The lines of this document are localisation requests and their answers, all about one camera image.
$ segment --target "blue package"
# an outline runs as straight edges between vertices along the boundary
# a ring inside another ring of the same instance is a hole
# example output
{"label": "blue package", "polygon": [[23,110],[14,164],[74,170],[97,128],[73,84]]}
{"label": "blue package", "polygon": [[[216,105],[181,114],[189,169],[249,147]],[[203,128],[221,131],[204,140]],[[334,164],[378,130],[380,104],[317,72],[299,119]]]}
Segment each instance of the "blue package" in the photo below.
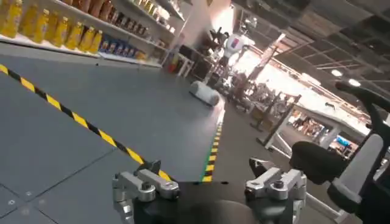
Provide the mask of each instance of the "blue package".
{"label": "blue package", "polygon": [[129,45],[129,53],[127,54],[128,58],[132,58],[135,55],[135,47]]}
{"label": "blue package", "polygon": [[109,47],[108,47],[106,53],[114,54],[115,49],[116,49],[116,45],[117,45],[117,43],[116,43],[115,41],[111,40],[111,41],[110,41],[110,45],[109,45]]}
{"label": "blue package", "polygon": [[130,46],[129,45],[126,45],[123,49],[123,52],[122,52],[122,56],[123,57],[127,57],[127,55],[129,54],[129,51],[130,51]]}
{"label": "blue package", "polygon": [[122,52],[123,52],[123,49],[124,49],[124,43],[122,41],[118,41],[118,45],[115,49],[115,53],[116,55],[122,55]]}
{"label": "blue package", "polygon": [[103,36],[103,40],[102,40],[102,43],[100,44],[100,47],[99,47],[99,51],[100,52],[106,52],[109,45],[110,45],[110,36],[108,35],[104,35]]}

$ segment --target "shelving unit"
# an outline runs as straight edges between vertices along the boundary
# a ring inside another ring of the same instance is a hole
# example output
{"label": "shelving unit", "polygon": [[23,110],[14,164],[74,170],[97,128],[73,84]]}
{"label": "shelving unit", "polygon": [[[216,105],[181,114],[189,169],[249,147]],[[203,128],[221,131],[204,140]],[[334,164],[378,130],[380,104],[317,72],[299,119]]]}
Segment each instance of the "shelving unit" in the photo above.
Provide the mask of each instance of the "shelving unit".
{"label": "shelving unit", "polygon": [[150,16],[148,12],[143,10],[139,5],[136,5],[133,1],[113,0],[112,3],[117,9],[119,9],[120,12],[125,14],[127,17],[132,17],[134,15],[134,12],[136,12],[137,14],[141,15],[143,18],[146,18],[152,24],[156,24],[156,27],[162,32],[170,34],[169,36],[171,38],[174,37],[174,34],[171,33],[164,25],[159,23],[156,19],[153,18],[153,16]]}
{"label": "shelving unit", "polygon": [[[26,0],[26,2],[27,4],[31,2],[36,2],[40,6],[48,9],[50,12],[58,12],[59,15],[66,16],[71,21],[81,22],[84,26],[87,27],[93,26],[96,30],[102,30],[103,33],[113,38],[116,38],[117,40],[121,40],[125,43],[135,46],[137,49],[147,53],[148,55],[154,55],[155,53],[161,54],[162,52],[163,54],[169,53],[169,51],[166,48],[159,46],[157,43],[154,43],[154,41],[161,39],[169,45],[172,41],[175,40],[175,34],[170,32],[166,28],[166,26],[160,24],[155,18],[153,18],[153,16],[150,16],[148,12],[146,12],[142,7],[136,5],[131,0],[113,0],[113,5],[120,12],[123,12],[127,17],[133,18],[139,21],[140,23],[145,24],[146,27],[149,27],[149,30],[152,36],[154,37],[152,41],[140,37],[134,33],[128,32],[127,30],[124,30],[120,27],[116,27],[111,23],[96,18],[60,0]],[[173,6],[168,1],[166,1],[165,3],[164,2],[161,3],[159,1],[158,3],[173,16],[178,17],[177,15],[180,15],[178,14],[178,12],[176,12],[176,10],[174,10]],[[8,44],[17,44],[19,46],[32,47],[36,49],[44,49],[44,50],[49,50],[54,52],[62,52],[66,54],[74,54],[74,55],[82,55],[82,56],[92,57],[92,58],[99,58],[100,60],[101,59],[114,60],[114,61],[121,61],[121,62],[126,62],[131,64],[152,66],[156,68],[161,67],[161,64],[155,62],[155,60],[154,61],[137,60],[134,58],[121,57],[118,55],[110,55],[101,52],[99,52],[98,54],[91,54],[89,52],[81,52],[78,49],[71,50],[64,46],[56,47],[46,40],[44,40],[41,44],[38,44],[28,39],[28,37],[25,37],[19,33],[15,38],[8,38],[3,35],[0,35],[0,42],[8,43]]]}
{"label": "shelving unit", "polygon": [[122,57],[114,54],[102,53],[102,52],[99,52],[98,54],[106,60],[123,61],[131,64],[147,65],[151,67],[161,68],[160,64],[151,61],[137,60],[134,58],[126,58],[126,57]]}
{"label": "shelving unit", "polygon": [[173,7],[168,0],[155,0],[161,7],[163,7],[170,15],[184,21],[183,16]]}
{"label": "shelving unit", "polygon": [[9,37],[5,37],[3,35],[0,35],[0,41],[5,42],[5,43],[23,45],[23,46],[27,46],[27,47],[34,47],[34,48],[51,50],[51,51],[64,52],[67,54],[77,54],[77,55],[83,55],[83,56],[94,57],[94,58],[100,57],[100,55],[98,55],[98,54],[91,54],[89,52],[81,52],[77,49],[71,50],[71,49],[68,49],[64,46],[56,47],[46,40],[44,40],[41,44],[38,44],[38,43],[33,42],[32,40],[28,39],[27,37],[25,37],[21,34],[17,34],[15,38],[9,38]]}
{"label": "shelving unit", "polygon": [[86,26],[93,26],[94,28],[98,30],[102,30],[103,33],[107,33],[113,37],[119,38],[123,41],[128,41],[129,38],[133,38],[135,40],[138,40],[140,42],[144,42],[146,44],[153,45],[157,48],[160,48],[161,50],[166,50],[163,47],[158,46],[157,44],[147,41],[144,38],[141,38],[133,33],[130,33],[122,28],[116,27],[108,22],[105,22],[99,18],[93,17],[90,14],[87,14],[75,7],[72,7],[68,4],[65,4],[62,1],[59,0],[40,0],[40,2],[43,5],[46,5],[46,7],[49,10],[55,10],[60,13],[62,13],[65,16],[68,16],[69,18],[77,18],[79,22]]}

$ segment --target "white shelf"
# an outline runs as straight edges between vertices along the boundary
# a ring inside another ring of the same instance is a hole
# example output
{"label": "white shelf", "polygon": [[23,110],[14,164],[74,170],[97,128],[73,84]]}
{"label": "white shelf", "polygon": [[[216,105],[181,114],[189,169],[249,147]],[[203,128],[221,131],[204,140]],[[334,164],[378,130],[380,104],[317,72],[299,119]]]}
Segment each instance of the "white shelf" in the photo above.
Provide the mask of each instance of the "white shelf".
{"label": "white shelf", "polygon": [[101,57],[103,57],[104,59],[108,59],[108,60],[123,61],[123,62],[128,62],[131,64],[146,65],[146,66],[161,68],[161,65],[158,63],[155,63],[155,62],[144,61],[144,60],[139,60],[139,59],[135,59],[135,58],[126,58],[126,57],[121,57],[121,56],[114,55],[114,54],[107,54],[107,53],[103,53],[103,52],[99,52],[98,54]]}
{"label": "white shelf", "polygon": [[173,7],[168,0],[155,0],[161,7],[163,7],[169,14],[184,21],[183,16]]}
{"label": "white shelf", "polygon": [[28,46],[28,47],[47,49],[47,50],[51,50],[51,51],[64,52],[64,53],[68,53],[68,54],[77,54],[77,55],[83,55],[83,56],[94,57],[94,58],[100,57],[100,55],[98,55],[98,54],[81,52],[77,49],[71,50],[71,49],[68,49],[64,46],[56,47],[46,40],[44,40],[41,44],[38,44],[38,43],[33,42],[32,40],[28,39],[27,37],[25,37],[19,33],[16,35],[15,38],[9,38],[9,37],[5,37],[3,35],[0,35],[0,41],[6,42],[6,43],[12,43],[12,44],[19,44],[19,45]]}
{"label": "white shelf", "polygon": [[152,43],[150,41],[145,40],[144,38],[141,38],[133,33],[130,33],[124,29],[121,29],[119,27],[116,27],[108,22],[105,22],[99,18],[93,17],[90,14],[87,14],[75,7],[72,7],[68,4],[63,3],[59,0],[40,0],[49,10],[56,10],[60,13],[62,13],[65,16],[68,16],[69,18],[77,19],[79,22],[81,22],[84,25],[87,26],[93,26],[97,30],[102,30],[103,33],[107,33],[113,37],[116,37],[118,39],[128,41],[129,38],[134,38],[139,41],[142,41],[144,43],[153,45],[161,50],[166,51],[165,48],[158,46],[155,43]]}
{"label": "white shelf", "polygon": [[174,34],[169,31],[164,25],[159,23],[153,16],[150,16],[148,12],[146,12],[144,9],[142,9],[139,5],[136,5],[133,1],[131,0],[113,0],[113,5],[115,6],[116,9],[118,9],[121,13],[125,14],[127,17],[131,18],[133,16],[133,10],[138,12],[138,14],[141,14],[144,16],[146,19],[149,21],[152,21],[157,25],[158,28],[161,28],[162,31],[165,31],[167,33],[170,33],[172,36]]}

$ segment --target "white robot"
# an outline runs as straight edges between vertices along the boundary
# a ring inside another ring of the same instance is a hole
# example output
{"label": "white robot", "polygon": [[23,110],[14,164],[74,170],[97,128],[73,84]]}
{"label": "white robot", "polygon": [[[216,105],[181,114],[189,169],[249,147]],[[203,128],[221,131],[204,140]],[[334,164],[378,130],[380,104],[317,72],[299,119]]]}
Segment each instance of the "white robot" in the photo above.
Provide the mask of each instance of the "white robot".
{"label": "white robot", "polygon": [[[214,65],[214,69],[216,69],[218,66],[222,66],[224,67],[224,69],[227,69],[227,64],[229,62],[230,57],[233,54],[241,51],[244,45],[244,38],[241,35],[234,33],[229,36],[225,42],[224,56],[216,62],[216,64]],[[220,95],[217,91],[211,89],[205,83],[200,81],[195,81],[191,84],[190,93],[194,94],[194,96],[196,96],[203,102],[211,105],[212,107],[216,106],[220,99]]]}

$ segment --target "white wall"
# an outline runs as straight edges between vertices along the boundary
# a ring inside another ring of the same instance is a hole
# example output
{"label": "white wall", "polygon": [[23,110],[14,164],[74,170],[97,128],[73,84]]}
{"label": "white wall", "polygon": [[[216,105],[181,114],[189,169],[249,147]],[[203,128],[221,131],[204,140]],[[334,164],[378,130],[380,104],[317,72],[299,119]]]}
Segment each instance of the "white wall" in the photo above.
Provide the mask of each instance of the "white wall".
{"label": "white wall", "polygon": [[[206,0],[192,0],[192,3],[192,12],[183,29],[183,34],[184,44],[196,47],[205,31],[212,28],[218,29],[221,26],[221,22],[216,21],[218,16],[229,8],[231,0],[214,0],[210,7]],[[227,25],[231,26],[232,23],[233,20],[228,21]]]}
{"label": "white wall", "polygon": [[205,30],[210,29],[211,19],[206,0],[193,0],[192,12],[184,29],[184,44],[196,46]]}

